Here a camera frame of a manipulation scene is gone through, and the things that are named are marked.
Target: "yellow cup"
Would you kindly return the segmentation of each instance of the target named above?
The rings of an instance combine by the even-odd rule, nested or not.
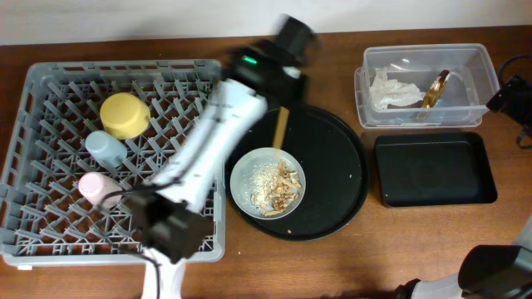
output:
[[[126,140],[142,134],[150,125],[150,108],[136,96],[121,92],[103,102],[100,117],[109,135]]]

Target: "white tissue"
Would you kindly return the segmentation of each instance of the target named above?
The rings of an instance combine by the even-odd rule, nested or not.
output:
[[[388,105],[406,106],[423,100],[425,92],[421,92],[415,84],[401,83],[395,79],[388,80],[386,71],[377,71],[375,80],[369,88],[372,103],[377,109],[387,109]]]

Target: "bowl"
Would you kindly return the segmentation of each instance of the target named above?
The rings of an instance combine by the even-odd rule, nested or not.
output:
[[[294,193],[298,194],[298,197],[294,199],[282,213],[276,214],[274,216],[264,216],[265,213],[273,211],[273,207],[271,204],[269,204],[268,208],[262,209],[259,206],[252,204],[251,195],[253,193],[254,186],[253,175],[260,165],[273,164],[281,161],[284,161],[289,171],[298,172],[301,188],[298,189],[297,192],[295,189],[292,189]],[[290,214],[295,208],[298,207],[303,200],[306,182],[303,168],[301,168],[299,162],[291,154],[281,149],[261,148],[254,149],[240,158],[240,160],[234,166],[233,172],[231,173],[229,187],[231,189],[231,194],[233,195],[233,200],[246,214],[262,220],[274,220]]]

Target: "gray plastic dish rack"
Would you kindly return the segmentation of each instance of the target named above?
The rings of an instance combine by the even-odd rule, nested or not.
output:
[[[77,191],[86,172],[107,175],[123,188],[150,176],[186,141],[201,115],[219,63],[186,61],[104,61],[39,63],[30,67],[5,160],[0,199],[6,205],[0,253],[13,266],[141,264],[118,253],[117,245],[143,247],[122,204],[96,210]],[[100,166],[84,147],[102,130],[99,107],[117,92],[128,92],[150,107],[151,126],[126,141],[127,159],[118,168]],[[215,174],[202,212],[214,220],[191,262],[216,262],[225,250],[223,166]]]

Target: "black plate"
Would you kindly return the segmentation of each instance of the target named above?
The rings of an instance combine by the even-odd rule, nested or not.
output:
[[[382,198],[391,207],[497,200],[477,133],[380,136],[375,152]]]
[[[226,182],[242,156],[272,146],[277,117],[278,110],[268,112],[239,142],[225,165]],[[283,150],[303,167],[307,187],[302,202],[276,220],[250,217],[235,204],[240,215],[269,235],[293,241],[322,238],[349,223],[369,189],[367,154],[351,127],[316,107],[291,109]]]

